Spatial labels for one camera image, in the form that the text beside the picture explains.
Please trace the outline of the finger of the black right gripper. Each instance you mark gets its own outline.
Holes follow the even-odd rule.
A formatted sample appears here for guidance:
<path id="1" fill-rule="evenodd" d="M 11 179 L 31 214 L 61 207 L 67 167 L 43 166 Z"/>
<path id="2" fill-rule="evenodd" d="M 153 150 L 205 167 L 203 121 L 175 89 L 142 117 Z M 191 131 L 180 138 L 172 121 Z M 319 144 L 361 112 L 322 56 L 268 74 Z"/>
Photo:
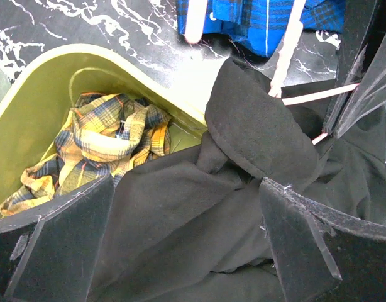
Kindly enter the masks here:
<path id="1" fill-rule="evenodd" d="M 362 69 L 373 23 L 380 1 L 347 1 L 335 87 L 343 88 L 362 80 Z M 323 132 L 344 134 L 360 118 L 370 112 L 361 86 L 341 92 L 330 100 L 323 123 Z"/>
<path id="2" fill-rule="evenodd" d="M 361 74 L 362 80 L 350 86 L 361 86 L 362 96 L 371 113 L 386 102 L 386 9 L 378 10 Z M 343 135 L 333 134 L 336 138 Z"/>

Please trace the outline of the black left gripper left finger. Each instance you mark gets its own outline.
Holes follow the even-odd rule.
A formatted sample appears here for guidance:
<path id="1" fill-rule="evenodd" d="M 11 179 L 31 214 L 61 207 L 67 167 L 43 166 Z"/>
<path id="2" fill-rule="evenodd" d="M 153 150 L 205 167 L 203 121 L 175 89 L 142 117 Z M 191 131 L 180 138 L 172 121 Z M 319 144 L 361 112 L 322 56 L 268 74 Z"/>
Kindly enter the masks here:
<path id="1" fill-rule="evenodd" d="M 113 196 L 101 177 L 0 219 L 0 301 L 85 301 Z"/>

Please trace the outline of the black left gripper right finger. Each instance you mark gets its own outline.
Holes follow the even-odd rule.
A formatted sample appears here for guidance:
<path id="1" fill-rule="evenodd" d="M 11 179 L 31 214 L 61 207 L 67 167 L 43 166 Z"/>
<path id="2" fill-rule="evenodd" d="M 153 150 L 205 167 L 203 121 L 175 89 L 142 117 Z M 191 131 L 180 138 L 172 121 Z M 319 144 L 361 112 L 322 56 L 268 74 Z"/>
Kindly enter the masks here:
<path id="1" fill-rule="evenodd" d="M 268 178 L 260 206 L 286 301 L 386 301 L 386 226 Z"/>

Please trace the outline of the black shirt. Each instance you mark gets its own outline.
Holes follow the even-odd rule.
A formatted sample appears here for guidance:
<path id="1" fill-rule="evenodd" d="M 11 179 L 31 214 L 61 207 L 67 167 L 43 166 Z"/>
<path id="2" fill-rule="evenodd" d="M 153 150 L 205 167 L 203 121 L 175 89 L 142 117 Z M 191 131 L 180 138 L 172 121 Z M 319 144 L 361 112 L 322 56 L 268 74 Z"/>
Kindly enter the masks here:
<path id="1" fill-rule="evenodd" d="M 226 60 L 201 144 L 128 171 L 89 301 L 282 301 L 263 226 L 264 177 L 343 213 L 386 221 L 386 110 L 313 144 L 328 100 L 285 106 Z"/>

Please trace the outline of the pink wire hanger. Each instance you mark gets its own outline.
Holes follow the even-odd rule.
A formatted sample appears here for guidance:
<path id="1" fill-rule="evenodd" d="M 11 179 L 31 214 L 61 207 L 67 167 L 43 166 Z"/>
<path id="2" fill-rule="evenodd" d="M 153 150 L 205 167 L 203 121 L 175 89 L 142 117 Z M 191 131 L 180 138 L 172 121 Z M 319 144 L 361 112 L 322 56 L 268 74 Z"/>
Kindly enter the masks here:
<path id="1" fill-rule="evenodd" d="M 178 31 L 190 44 L 198 43 L 203 33 L 208 1 L 177 1 Z M 289 22 L 278 46 L 281 46 L 276 69 L 271 80 L 269 95 L 281 97 L 282 83 L 287 76 L 290 60 L 303 31 L 301 16 L 306 1 L 293 1 Z"/>

